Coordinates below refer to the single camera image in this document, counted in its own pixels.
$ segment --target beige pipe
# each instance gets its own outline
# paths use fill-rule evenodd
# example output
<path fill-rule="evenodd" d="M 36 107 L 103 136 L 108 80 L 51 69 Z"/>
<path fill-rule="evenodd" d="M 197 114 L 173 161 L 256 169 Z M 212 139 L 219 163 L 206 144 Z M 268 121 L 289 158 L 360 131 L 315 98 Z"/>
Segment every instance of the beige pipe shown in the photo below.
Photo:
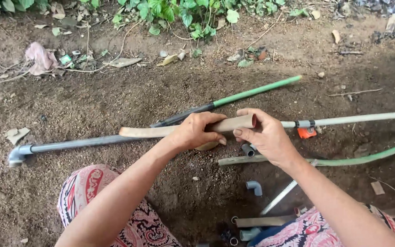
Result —
<path fill-rule="evenodd" d="M 234 118 L 228 118 L 217 123 L 212 123 L 206 126 L 206 132 L 229 132 L 236 128 L 254 128 L 257 119 L 254 114 L 243 115 Z M 159 128 L 128 128 L 121 127 L 120 136 L 124 137 L 138 137 L 138 138 L 153 138 L 165 137 L 173 132 L 179 125 L 159 127 Z"/>

